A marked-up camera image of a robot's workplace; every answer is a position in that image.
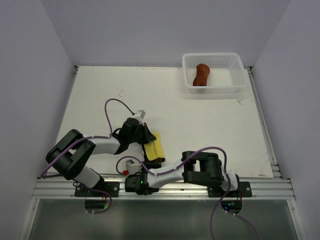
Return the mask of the yellow microfiber towel black trim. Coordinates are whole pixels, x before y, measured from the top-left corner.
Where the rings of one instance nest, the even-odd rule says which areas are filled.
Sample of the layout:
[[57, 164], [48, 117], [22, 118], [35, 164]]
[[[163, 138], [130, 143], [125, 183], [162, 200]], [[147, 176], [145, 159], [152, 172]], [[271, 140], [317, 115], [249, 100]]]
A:
[[142, 145], [143, 156], [145, 161], [155, 161], [160, 159], [165, 161], [165, 154], [161, 143], [160, 133], [154, 132], [155, 140]]

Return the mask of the brown microfiber towel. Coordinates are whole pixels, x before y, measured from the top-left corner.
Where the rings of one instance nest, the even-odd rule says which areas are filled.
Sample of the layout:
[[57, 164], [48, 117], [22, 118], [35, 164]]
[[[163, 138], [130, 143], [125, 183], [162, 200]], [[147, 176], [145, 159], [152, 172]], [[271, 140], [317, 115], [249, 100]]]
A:
[[208, 77], [210, 74], [210, 68], [203, 63], [200, 63], [196, 66], [196, 76], [193, 80], [194, 87], [205, 87], [207, 86]]

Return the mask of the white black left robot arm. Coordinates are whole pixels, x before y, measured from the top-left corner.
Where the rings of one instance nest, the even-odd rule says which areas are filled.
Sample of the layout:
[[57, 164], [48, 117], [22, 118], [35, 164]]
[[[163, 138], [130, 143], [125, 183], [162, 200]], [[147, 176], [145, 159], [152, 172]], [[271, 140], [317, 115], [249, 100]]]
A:
[[147, 124], [138, 118], [129, 117], [121, 128], [109, 136], [84, 136], [76, 129], [70, 130], [46, 155], [48, 167], [53, 167], [66, 180], [74, 180], [86, 186], [92, 196], [103, 193], [102, 177], [86, 166], [90, 156], [119, 155], [130, 144], [145, 145], [155, 141]]

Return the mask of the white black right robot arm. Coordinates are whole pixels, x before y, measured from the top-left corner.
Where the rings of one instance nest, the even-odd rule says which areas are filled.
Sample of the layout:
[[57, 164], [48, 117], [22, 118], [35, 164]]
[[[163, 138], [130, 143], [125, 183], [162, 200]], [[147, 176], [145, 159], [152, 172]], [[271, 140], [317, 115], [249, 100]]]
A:
[[142, 170], [125, 179], [127, 193], [151, 195], [163, 186], [178, 181], [207, 187], [219, 196], [235, 196], [240, 190], [239, 177], [227, 171], [227, 162], [221, 161], [213, 152], [185, 151], [182, 159], [160, 168], [149, 168], [140, 164]]

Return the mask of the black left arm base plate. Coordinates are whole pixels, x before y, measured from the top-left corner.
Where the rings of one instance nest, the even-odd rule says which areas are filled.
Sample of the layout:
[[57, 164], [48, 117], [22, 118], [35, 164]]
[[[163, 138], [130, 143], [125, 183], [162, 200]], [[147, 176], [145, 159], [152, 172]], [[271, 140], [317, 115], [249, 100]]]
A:
[[93, 190], [90, 190], [83, 184], [77, 184], [75, 187], [74, 196], [84, 198], [105, 197], [106, 195], [101, 192], [103, 191], [108, 193], [112, 198], [116, 198], [119, 196], [120, 183], [117, 181], [101, 181], [92, 187], [92, 189]]

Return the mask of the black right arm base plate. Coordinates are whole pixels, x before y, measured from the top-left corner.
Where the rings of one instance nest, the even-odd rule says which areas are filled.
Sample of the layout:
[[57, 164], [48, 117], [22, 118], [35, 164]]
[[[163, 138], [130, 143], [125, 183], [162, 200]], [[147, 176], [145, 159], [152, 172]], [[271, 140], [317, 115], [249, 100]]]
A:
[[[209, 198], [221, 198], [225, 191], [220, 186], [208, 187]], [[251, 198], [253, 196], [251, 184], [248, 181], [240, 181], [237, 190], [229, 191], [226, 198]]]

